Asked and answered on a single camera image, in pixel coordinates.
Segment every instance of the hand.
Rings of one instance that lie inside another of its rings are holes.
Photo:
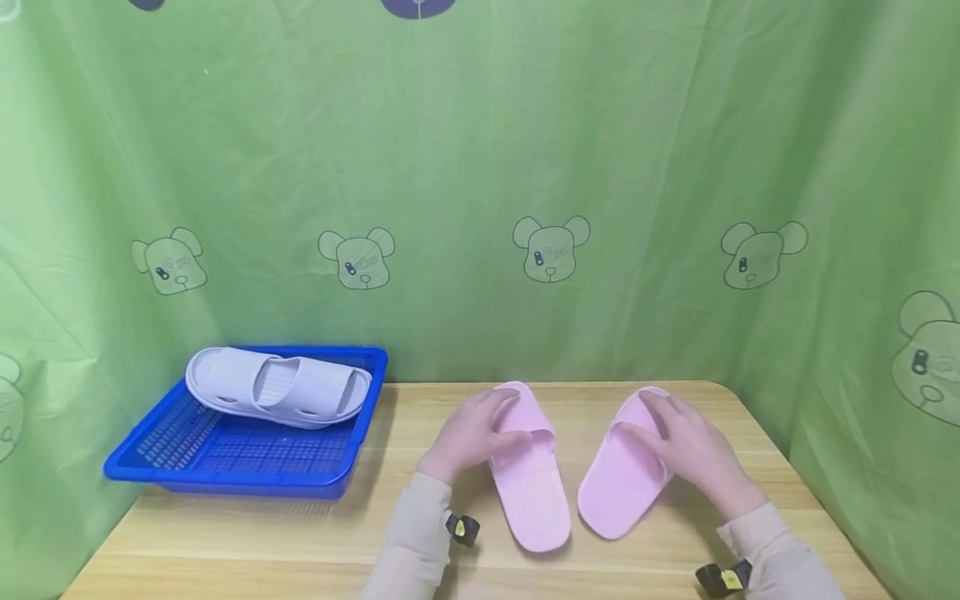
[[[641,392],[663,437],[627,423],[667,468],[703,492],[727,521],[767,503],[763,490],[740,466],[727,438],[695,408],[675,396]]]
[[[493,431],[500,407],[518,398],[516,390],[486,390],[467,398],[446,420],[417,470],[452,487],[465,468],[483,463],[497,450],[530,440],[529,431]]]

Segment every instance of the yellow label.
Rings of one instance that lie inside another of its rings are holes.
[[[723,583],[727,586],[727,589],[743,589],[743,584],[740,583],[740,578],[736,576],[736,573],[733,571],[724,571],[720,573],[720,578],[723,579]]]

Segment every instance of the pink slipper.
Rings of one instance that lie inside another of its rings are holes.
[[[632,423],[660,433],[638,392],[669,396],[660,388],[640,388],[627,398],[613,418],[577,493],[580,516],[590,529],[607,540],[626,536],[672,475],[653,450],[618,427],[620,423]]]
[[[507,404],[496,431],[529,431],[533,440],[511,446],[490,458],[493,482],[516,542],[531,552],[549,552],[570,537],[570,507],[554,449],[553,426],[525,384],[511,381],[498,390],[517,390],[520,398]]]

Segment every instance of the forearm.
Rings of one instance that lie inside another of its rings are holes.
[[[400,494],[362,600],[429,600],[450,562],[450,487],[417,472]]]
[[[826,566],[790,532],[773,504],[735,518],[717,533],[734,555],[754,568],[748,600],[843,600]]]

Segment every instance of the blue basket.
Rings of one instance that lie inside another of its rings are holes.
[[[306,430],[210,410],[181,379],[104,463],[109,479],[171,492],[291,496],[336,500],[347,491],[387,370],[382,348],[246,347],[305,356],[373,376],[360,413],[324,429]]]

